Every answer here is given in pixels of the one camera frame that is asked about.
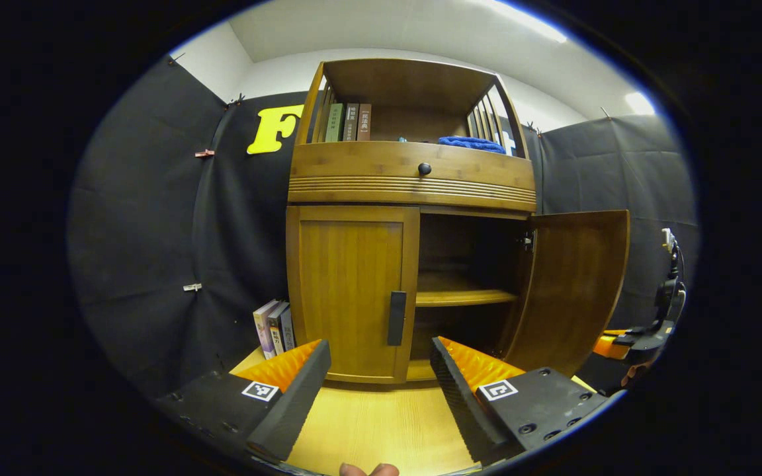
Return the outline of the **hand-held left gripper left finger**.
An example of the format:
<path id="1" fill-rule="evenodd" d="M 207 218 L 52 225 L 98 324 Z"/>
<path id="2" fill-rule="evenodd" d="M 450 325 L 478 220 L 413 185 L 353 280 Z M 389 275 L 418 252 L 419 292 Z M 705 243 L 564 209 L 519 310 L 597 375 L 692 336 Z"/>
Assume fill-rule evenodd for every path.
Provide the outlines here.
<path id="1" fill-rule="evenodd" d="M 238 374 L 211 372 L 157 398 L 157 406 L 218 451 L 284 463 L 331 365 L 318 338 Z"/>

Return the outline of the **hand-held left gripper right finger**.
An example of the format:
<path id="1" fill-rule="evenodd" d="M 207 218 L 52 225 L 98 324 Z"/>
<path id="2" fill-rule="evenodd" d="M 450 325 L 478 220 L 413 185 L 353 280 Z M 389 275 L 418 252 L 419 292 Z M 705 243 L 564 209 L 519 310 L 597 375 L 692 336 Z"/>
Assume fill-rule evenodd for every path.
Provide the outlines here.
<path id="1" fill-rule="evenodd" d="M 431 344 L 433 373 L 470 457 L 483 466 L 534 455 L 608 404 L 553 368 L 520 370 L 445 337 Z"/>

